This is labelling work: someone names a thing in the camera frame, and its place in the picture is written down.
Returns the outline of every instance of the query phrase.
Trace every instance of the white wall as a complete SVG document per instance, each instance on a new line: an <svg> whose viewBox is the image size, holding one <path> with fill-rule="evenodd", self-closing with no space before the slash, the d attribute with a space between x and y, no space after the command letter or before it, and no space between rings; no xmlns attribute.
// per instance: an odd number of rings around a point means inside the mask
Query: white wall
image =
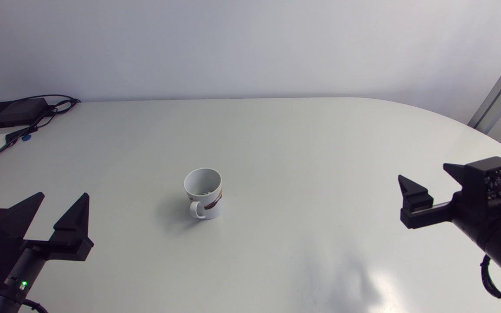
<svg viewBox="0 0 501 313"><path fill-rule="evenodd" d="M466 123L501 0L0 0L0 101L376 97Z"/></svg>

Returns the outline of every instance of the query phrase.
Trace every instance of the black power adapter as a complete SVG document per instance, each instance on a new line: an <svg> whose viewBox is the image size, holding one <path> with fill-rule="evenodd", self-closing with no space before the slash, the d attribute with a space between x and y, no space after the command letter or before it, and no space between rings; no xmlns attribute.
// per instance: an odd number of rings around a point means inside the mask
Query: black power adapter
<svg viewBox="0 0 501 313"><path fill-rule="evenodd" d="M48 109L44 98L0 102L0 128L32 125Z"/></svg>

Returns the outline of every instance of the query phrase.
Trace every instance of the white mug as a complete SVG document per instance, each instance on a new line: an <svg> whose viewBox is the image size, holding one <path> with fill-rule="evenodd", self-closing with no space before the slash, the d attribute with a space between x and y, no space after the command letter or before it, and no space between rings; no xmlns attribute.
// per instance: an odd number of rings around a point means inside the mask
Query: white mug
<svg viewBox="0 0 501 313"><path fill-rule="evenodd" d="M211 220L221 213L221 175L211 168L190 172L183 182L192 201L189 212L193 218Z"/></svg>

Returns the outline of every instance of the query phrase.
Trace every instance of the white tabletop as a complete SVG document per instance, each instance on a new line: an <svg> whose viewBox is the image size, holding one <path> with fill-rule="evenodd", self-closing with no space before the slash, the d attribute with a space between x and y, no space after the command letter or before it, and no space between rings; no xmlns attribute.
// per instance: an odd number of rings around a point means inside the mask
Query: white tabletop
<svg viewBox="0 0 501 313"><path fill-rule="evenodd" d="M451 223L406 229L397 183L445 202L460 186L443 163L494 155L461 123L374 99L81 103L0 155L0 208L44 192L25 238L47 240L90 195L88 259L47 262L28 295L51 313L497 312L483 252ZM214 220L189 216L200 167L223 176Z"/></svg>

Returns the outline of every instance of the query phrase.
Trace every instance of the mug handle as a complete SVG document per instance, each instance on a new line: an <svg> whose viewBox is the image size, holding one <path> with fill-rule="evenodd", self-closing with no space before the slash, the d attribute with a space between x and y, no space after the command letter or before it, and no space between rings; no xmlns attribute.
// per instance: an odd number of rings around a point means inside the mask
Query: mug handle
<svg viewBox="0 0 501 313"><path fill-rule="evenodd" d="M189 212L193 218L199 218L199 219L203 220L204 218L206 218L206 216L198 215L197 208L199 205L200 205L200 201L191 202Z"/></svg>

